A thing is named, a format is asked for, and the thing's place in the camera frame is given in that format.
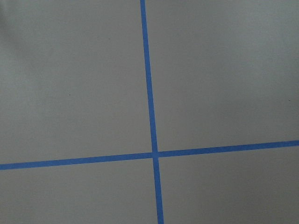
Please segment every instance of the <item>gray surface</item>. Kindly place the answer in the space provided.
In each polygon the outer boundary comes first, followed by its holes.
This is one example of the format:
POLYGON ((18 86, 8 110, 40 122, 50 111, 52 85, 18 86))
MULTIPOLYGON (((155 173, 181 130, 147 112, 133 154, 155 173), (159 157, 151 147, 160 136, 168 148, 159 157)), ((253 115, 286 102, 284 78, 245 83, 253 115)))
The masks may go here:
POLYGON ((146 6, 160 151, 299 138, 299 1, 146 6))
POLYGON ((299 147, 160 159, 165 224, 299 223, 299 147))
POLYGON ((3 224, 157 223, 151 160, 8 170, 0 179, 3 224))
POLYGON ((0 2, 0 163, 150 152, 138 0, 0 2))

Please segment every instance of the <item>blue tape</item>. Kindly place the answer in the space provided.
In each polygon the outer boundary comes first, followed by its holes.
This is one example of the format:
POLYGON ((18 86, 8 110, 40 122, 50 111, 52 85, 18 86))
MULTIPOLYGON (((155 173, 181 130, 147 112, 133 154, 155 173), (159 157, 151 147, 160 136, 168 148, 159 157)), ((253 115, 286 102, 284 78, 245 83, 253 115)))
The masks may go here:
POLYGON ((299 140, 239 145, 239 146, 172 150, 172 151, 159 152, 158 156, 170 157, 170 156, 182 156, 182 155, 225 153, 225 152, 236 152, 236 151, 246 151, 246 150, 256 150, 256 149, 267 149, 267 148, 292 147, 292 146, 299 146, 299 140))
POLYGON ((142 21, 146 87, 147 87, 148 104, 149 104, 151 149, 153 152, 153 168, 154 168, 154 181, 155 181, 155 192, 156 192, 157 219, 158 219, 158 224, 164 224, 154 98, 153 98, 153 88, 152 88, 151 71, 150 71, 150 51, 149 51, 148 29, 146 23, 145 0, 140 0, 140 10, 141 10, 141 21, 142 21))
POLYGON ((53 166, 64 166, 64 165, 85 164, 85 163, 95 163, 95 162, 139 160, 139 159, 149 159, 149 158, 152 158, 152 153, 108 155, 108 156, 66 159, 66 160, 38 161, 38 162, 21 162, 21 163, 0 164, 0 170, 36 168, 36 167, 53 167, 53 166))

